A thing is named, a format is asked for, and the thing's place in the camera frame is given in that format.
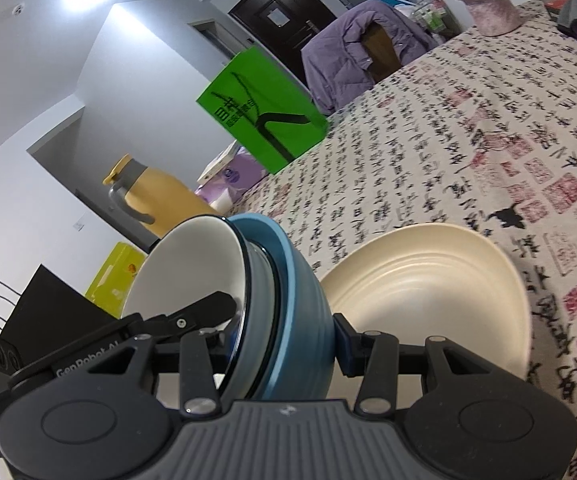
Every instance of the dark wooden door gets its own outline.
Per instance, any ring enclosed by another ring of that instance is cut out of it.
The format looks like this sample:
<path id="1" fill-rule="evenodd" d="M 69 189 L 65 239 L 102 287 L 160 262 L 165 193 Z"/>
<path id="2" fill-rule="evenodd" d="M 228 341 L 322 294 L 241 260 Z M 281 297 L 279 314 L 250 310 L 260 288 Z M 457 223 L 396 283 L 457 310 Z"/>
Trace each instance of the dark wooden door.
<path id="1" fill-rule="evenodd" d="M 306 83 L 302 47 L 335 20 L 319 0 L 241 0 L 230 12 Z"/>

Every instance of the ceramic bowl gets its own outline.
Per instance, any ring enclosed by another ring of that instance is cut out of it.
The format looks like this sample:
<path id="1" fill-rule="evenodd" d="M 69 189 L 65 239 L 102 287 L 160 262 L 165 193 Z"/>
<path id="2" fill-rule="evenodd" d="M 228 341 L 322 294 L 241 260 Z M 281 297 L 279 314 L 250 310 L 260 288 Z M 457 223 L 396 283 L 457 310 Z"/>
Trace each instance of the ceramic bowl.
<path id="1" fill-rule="evenodd" d="M 222 402 L 249 397 L 260 382 L 275 318 L 276 285 L 264 252 L 247 242 L 226 219 L 203 215 L 172 229 L 147 257 L 126 298 L 123 316 L 139 312 L 144 319 L 173 312 L 220 290 L 230 294 L 237 310 L 228 323 L 231 360 L 218 378 Z M 253 333 L 248 340 L 246 335 Z M 178 403 L 177 380 L 162 378 L 158 398 Z"/>
<path id="2" fill-rule="evenodd" d="M 445 336 L 520 378 L 531 350 L 530 303 L 520 273 L 488 238 L 430 223 L 375 238 L 331 269 L 321 285 L 333 312 L 358 332 L 381 330 L 401 344 Z M 339 367 L 329 396 L 357 397 L 361 378 Z M 398 380 L 397 406 L 422 396 L 418 376 Z"/>
<path id="3" fill-rule="evenodd" d="M 323 399 L 331 383 L 335 336 L 331 310 L 319 281 L 286 233 L 270 218 L 247 213 L 232 216 L 229 222 L 248 242 L 267 251 L 280 282 L 275 342 L 252 398 Z M 248 337 L 255 335 L 249 332 Z"/>

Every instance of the calligraphy pattern bedsheet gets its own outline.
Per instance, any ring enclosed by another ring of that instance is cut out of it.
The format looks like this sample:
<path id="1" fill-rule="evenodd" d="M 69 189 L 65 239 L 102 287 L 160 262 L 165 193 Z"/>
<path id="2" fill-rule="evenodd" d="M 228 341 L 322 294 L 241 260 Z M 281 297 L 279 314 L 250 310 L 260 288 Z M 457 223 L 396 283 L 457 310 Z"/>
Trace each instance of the calligraphy pattern bedsheet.
<path id="1" fill-rule="evenodd" d="M 539 1 L 521 12 L 517 31 L 471 29 L 338 111 L 324 142 L 235 211 L 274 218 L 319 277 L 410 224 L 489 237 L 530 299 L 527 380 L 577 416 L 577 41 Z"/>

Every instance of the door handle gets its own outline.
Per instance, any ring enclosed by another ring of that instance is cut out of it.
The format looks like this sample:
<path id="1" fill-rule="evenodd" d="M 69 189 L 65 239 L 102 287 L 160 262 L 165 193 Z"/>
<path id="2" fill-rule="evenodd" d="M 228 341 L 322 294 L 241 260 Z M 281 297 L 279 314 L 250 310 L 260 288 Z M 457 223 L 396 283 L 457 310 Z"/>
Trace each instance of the door handle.
<path id="1" fill-rule="evenodd" d="M 321 32 L 321 30 L 319 30 L 319 27 L 317 27 L 317 25 L 315 25 L 315 23 L 313 23 L 311 20 L 306 20 L 306 25 L 308 25 L 308 27 L 315 33 L 315 34 L 319 34 Z"/>

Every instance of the blue bowl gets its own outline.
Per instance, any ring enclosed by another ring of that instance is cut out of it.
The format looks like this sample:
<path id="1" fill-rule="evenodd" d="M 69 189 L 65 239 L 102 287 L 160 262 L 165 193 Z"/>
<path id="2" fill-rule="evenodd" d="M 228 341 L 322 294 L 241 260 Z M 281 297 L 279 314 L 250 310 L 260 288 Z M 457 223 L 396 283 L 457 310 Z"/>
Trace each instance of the blue bowl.
<path id="1" fill-rule="evenodd" d="M 249 242 L 267 251 L 280 280 L 278 332 L 267 370 L 252 398 L 324 399 L 331 384 L 335 335 L 331 309 L 319 281 L 276 222 L 256 213 L 228 220 Z"/>

